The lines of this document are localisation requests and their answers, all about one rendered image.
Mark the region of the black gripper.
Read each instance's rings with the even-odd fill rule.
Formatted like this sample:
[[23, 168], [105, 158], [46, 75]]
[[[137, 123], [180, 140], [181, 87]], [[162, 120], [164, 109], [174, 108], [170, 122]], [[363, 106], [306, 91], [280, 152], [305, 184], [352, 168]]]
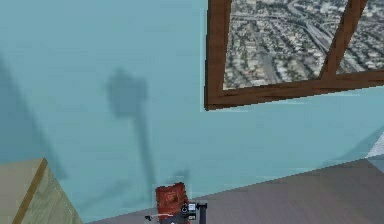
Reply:
[[189, 210], [186, 206], [182, 206], [180, 211], [168, 216], [168, 214], [154, 214], [144, 216], [148, 221], [152, 221], [154, 218], [165, 218], [161, 221], [161, 224], [187, 224], [189, 221]]

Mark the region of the light wooden cabinet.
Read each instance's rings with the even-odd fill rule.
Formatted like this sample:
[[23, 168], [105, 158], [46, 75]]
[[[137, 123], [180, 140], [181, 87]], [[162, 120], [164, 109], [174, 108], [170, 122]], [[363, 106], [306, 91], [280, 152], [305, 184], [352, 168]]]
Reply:
[[0, 165], [0, 224], [84, 224], [45, 158]]

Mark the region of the brown wooden framed window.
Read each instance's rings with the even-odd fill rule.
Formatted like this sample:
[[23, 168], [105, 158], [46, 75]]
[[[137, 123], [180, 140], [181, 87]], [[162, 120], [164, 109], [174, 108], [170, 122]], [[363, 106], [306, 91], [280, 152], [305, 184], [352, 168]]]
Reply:
[[205, 37], [205, 110], [384, 86], [384, 69], [345, 75], [336, 73], [368, 1], [348, 0], [317, 79], [225, 90], [223, 83], [231, 1], [208, 0]]

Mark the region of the white furniture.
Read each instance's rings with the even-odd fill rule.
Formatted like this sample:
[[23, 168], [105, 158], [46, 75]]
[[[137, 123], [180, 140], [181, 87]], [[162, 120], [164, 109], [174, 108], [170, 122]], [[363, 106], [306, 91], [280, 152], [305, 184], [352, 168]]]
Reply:
[[378, 156], [384, 154], [384, 132], [381, 134], [381, 136], [378, 138], [378, 140], [375, 142], [373, 147], [370, 149], [368, 154], [366, 155], [367, 158]]

